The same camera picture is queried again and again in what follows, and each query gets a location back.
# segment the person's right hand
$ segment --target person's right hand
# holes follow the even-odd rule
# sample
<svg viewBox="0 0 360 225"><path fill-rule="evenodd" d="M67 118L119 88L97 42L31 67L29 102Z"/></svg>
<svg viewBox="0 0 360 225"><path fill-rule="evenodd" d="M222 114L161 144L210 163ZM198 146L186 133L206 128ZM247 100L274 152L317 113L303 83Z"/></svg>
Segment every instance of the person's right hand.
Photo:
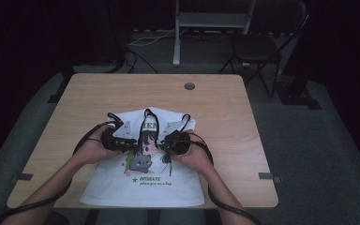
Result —
<svg viewBox="0 0 360 225"><path fill-rule="evenodd" d="M194 133L192 130L187 130L185 132ZM203 141L195 135L191 134L188 136L191 141L203 143ZM207 173L207 171L213 168L205 151L200 146L193 143L184 155L172 155L172 159L184 163L191 170L198 173Z"/></svg>

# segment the person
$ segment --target person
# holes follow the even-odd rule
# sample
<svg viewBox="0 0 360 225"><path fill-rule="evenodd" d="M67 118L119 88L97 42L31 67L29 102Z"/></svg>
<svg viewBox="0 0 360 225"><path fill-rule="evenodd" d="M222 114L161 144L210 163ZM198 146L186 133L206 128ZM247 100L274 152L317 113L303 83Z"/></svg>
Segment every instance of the person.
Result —
<svg viewBox="0 0 360 225"><path fill-rule="evenodd" d="M101 127L95 131L89 139L79 148L79 150L50 178L48 179L39 189L37 189L29 198L27 198L22 205L29 203L39 202L50 198L51 196L62 190L72 176L84 165L94 164L101 160L114 158L121 154L118 151L107 150L101 144L101 134L107 127ZM194 142L200 142L200 138L195 135L189 135L190 139ZM231 191L227 188L218 172L211 164L209 157L201 147L192 144L189 150L184 155L172 155L173 160L180 161L187 165L191 170L201 174L207 181L212 193L217 200L222 203L226 203L230 206L242 209L241 203L233 196ZM38 208L27 210L19 214L6 217L1 224L44 224L48 215L54 206L54 202L45 204ZM224 225L255 225L255 223L240 215L233 212L218 209L222 224Z"/></svg>

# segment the floor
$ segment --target floor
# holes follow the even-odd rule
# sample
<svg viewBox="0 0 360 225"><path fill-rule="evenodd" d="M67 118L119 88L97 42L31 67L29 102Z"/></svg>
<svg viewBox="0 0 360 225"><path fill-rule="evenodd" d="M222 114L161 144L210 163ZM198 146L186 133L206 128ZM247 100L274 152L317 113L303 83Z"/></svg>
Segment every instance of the floor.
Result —
<svg viewBox="0 0 360 225"><path fill-rule="evenodd" d="M218 73L232 54L225 35L185 33L182 35L181 65L174 67L173 35L166 31L135 34L132 40L161 38L132 43L129 48L139 56L128 52L126 64L117 72L155 73L155 69L158 73ZM276 39L278 44L281 41L283 38ZM292 44L283 52L281 68L292 51ZM255 69L233 62L236 73L244 77ZM112 68L113 65L74 67L77 72L105 72ZM272 67L266 67L265 79L271 79L273 72ZM231 68L227 67L223 73L232 73ZM293 78L282 75L280 79L291 81ZM14 187L11 178L22 171L54 111L55 104L47 102L61 81L61 74L57 74L35 94L0 152L0 213ZM307 85L321 110L282 105L278 95L267 96L259 79L253 79L246 89L268 164L280 181L275 183L278 206L248 209L249 213L266 225L360 224L360 154L324 85L315 82ZM89 212L86 209L57 211L69 218L71 224L80 225ZM209 217L212 217L209 224L214 224L214 215L209 214Z"/></svg>

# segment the wooden table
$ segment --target wooden table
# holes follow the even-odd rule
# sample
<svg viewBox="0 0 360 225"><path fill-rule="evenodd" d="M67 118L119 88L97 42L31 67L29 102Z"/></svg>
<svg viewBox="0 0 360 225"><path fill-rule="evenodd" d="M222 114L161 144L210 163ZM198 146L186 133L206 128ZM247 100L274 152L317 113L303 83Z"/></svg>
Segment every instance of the wooden table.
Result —
<svg viewBox="0 0 360 225"><path fill-rule="evenodd" d="M187 90L185 83L194 83L195 89ZM150 106L189 113L196 119L196 133L207 142L218 173L241 204L253 208L278 204L273 181L259 177L270 170L240 76L75 74L23 170L33 174L32 179L17 182L8 207L18 206L51 177L71 157L79 139L106 121L108 112ZM97 207L79 203L95 168L83 167L55 207ZM215 207L206 195L206 182L201 181L206 204L200 207Z"/></svg>

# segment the chair seat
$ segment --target chair seat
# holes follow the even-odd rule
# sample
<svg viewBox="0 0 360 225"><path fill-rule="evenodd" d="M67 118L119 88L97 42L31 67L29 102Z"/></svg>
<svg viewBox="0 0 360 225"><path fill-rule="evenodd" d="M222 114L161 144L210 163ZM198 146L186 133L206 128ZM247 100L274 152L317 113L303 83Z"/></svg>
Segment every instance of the chair seat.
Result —
<svg viewBox="0 0 360 225"><path fill-rule="evenodd" d="M277 51L276 43L266 35L248 34L233 36L231 44L235 57L240 61L249 63L263 63ZM281 54L278 52L270 62L277 63L280 59Z"/></svg>

